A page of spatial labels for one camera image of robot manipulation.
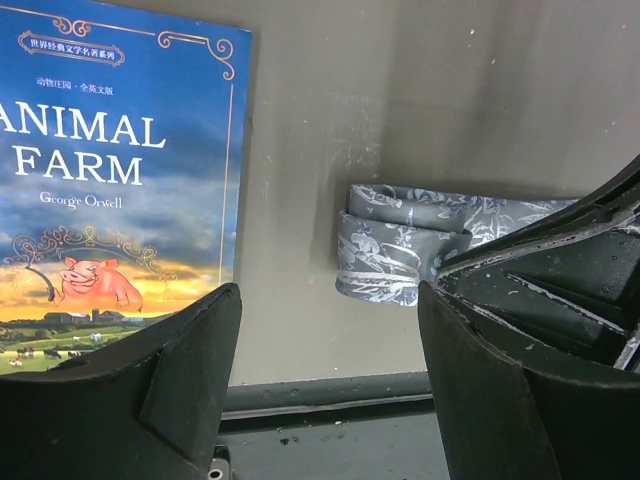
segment black object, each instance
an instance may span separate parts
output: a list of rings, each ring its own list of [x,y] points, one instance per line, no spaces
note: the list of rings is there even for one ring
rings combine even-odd
[[[420,286],[452,479],[640,478],[639,180],[640,157]]]
[[[0,376],[2,478],[206,478],[241,308],[226,284],[47,372]]]

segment blue book cover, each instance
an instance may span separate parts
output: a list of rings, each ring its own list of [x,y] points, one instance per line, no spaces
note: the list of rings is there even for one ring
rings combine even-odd
[[[251,33],[0,0],[0,374],[232,280]]]

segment patterned fabric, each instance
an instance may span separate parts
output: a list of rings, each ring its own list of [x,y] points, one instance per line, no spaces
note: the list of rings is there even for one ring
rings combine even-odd
[[[415,306],[418,284],[434,281],[444,260],[576,201],[352,185],[349,207],[340,212],[336,289],[369,302]]]

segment gray surface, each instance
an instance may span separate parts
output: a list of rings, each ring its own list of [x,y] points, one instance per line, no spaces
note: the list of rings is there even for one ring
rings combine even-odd
[[[413,309],[334,289],[349,184],[579,196],[640,150],[637,0],[114,3],[256,32],[235,384],[424,369]]]
[[[430,413],[218,440],[229,448],[236,480],[447,480],[438,433]]]
[[[428,372],[235,385],[227,391],[222,420],[340,410],[431,398]]]

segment decorative border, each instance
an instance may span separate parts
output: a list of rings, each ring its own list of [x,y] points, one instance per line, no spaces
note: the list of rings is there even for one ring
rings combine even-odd
[[[34,38],[34,39],[37,39],[37,40],[45,40],[45,41],[50,41],[50,42],[56,42],[56,43],[59,43],[59,42],[62,41],[62,42],[64,42],[65,45],[76,45],[78,47],[86,47],[86,48],[89,48],[89,49],[111,50],[113,53],[118,54],[118,56],[120,58],[118,60],[108,60],[108,59],[99,58],[99,57],[89,57],[89,56],[85,56],[85,55],[76,55],[76,54],[73,54],[73,53],[59,52],[59,51],[54,51],[54,50],[44,50],[44,49],[38,49],[38,48],[31,48],[25,42],[25,40],[27,40],[29,38]],[[120,50],[118,47],[116,47],[115,45],[112,45],[112,46],[109,47],[109,46],[105,46],[105,45],[96,45],[96,44],[93,44],[93,43],[77,42],[75,40],[62,40],[60,38],[47,37],[45,35],[36,35],[35,33],[32,33],[31,31],[26,31],[22,35],[20,35],[18,37],[18,43],[30,55],[33,55],[34,53],[43,53],[43,54],[46,54],[46,55],[55,55],[57,57],[73,58],[73,59],[76,59],[76,60],[87,60],[89,62],[104,63],[104,64],[107,64],[107,65],[111,65],[113,67],[117,67],[117,66],[122,65],[124,63],[124,60],[125,60],[124,52],[122,50]]]
[[[118,254],[131,262],[144,267],[148,272],[158,275],[158,280],[165,283],[177,280],[178,276],[162,269],[156,261],[158,255],[154,247],[143,247],[133,237],[116,233],[100,233],[95,227],[87,226],[83,232],[60,226],[53,230],[45,230],[37,240],[28,235],[18,235],[13,239],[15,255],[4,259],[7,267],[38,264],[49,258],[61,259],[66,249],[94,248]]]
[[[229,59],[233,56],[233,44],[231,43],[231,41],[229,41],[226,38],[219,39],[216,42],[215,50],[214,50],[214,48],[212,48],[211,46],[210,39],[208,39],[207,37],[192,35],[190,33],[172,32],[169,30],[165,30],[163,32],[160,32],[159,34],[156,34],[154,32],[148,32],[145,30],[136,30],[134,28],[120,27],[117,25],[110,25],[108,23],[91,22],[88,20],[71,21],[67,17],[63,17],[61,15],[54,15],[54,14],[45,13],[45,12],[37,12],[35,10],[27,10],[25,8],[16,8],[16,7],[9,7],[6,5],[0,5],[0,9],[51,18],[53,19],[53,26],[56,27],[58,31],[60,31],[60,33],[62,33],[63,35],[73,34],[80,38],[86,37],[92,31],[92,27],[102,27],[102,28],[108,28],[111,30],[120,30],[123,32],[138,33],[141,35],[157,37],[158,45],[160,45],[162,48],[169,48],[171,46],[171,40],[178,40],[181,42],[190,42],[190,43],[195,43],[197,45],[205,45],[207,47],[207,50],[209,50],[209,53],[216,60],[224,64],[229,69],[229,71],[224,72],[224,74],[222,75],[222,77],[225,80],[233,80],[233,78],[236,75],[233,65],[231,65],[231,63],[229,62]]]
[[[230,40],[226,38],[221,38],[215,43],[215,48],[212,47],[211,41],[207,37],[201,37],[198,35],[192,35],[188,33],[180,33],[173,32],[169,30],[165,30],[156,34],[154,32],[149,32],[145,30],[137,30],[133,28],[120,27],[117,25],[110,25],[106,23],[98,23],[91,22],[88,20],[74,20],[71,21],[67,17],[63,17],[61,15],[54,15],[51,13],[45,12],[37,12],[34,10],[27,10],[24,8],[16,8],[10,7],[6,5],[0,5],[0,10],[10,10],[14,12],[26,13],[29,15],[37,15],[41,17],[51,18],[53,20],[53,26],[56,27],[60,33],[63,35],[73,34],[77,37],[84,38],[87,34],[92,31],[92,27],[102,27],[108,28],[111,30],[119,30],[123,32],[137,33],[140,35],[147,35],[150,37],[156,37],[158,41],[158,45],[162,48],[169,48],[171,46],[172,40],[194,43],[197,45],[204,45],[207,47],[209,53],[220,63],[225,65],[228,71],[222,74],[222,77],[231,81],[235,78],[236,71],[233,65],[230,63],[230,59],[233,56],[233,44]],[[222,269],[223,269],[223,254],[224,254],[224,231],[225,231],[225,222],[226,222],[226,212],[227,212],[227,182],[229,178],[229,162],[230,162],[230,151],[231,151],[231,120],[232,120],[232,109],[233,109],[233,94],[234,94],[234,85],[231,83],[231,88],[229,91],[229,123],[227,126],[227,146],[226,146],[226,159],[225,159],[225,170],[224,170],[224,193],[222,200],[222,232],[220,236],[220,262],[218,265],[218,286],[222,284]]]

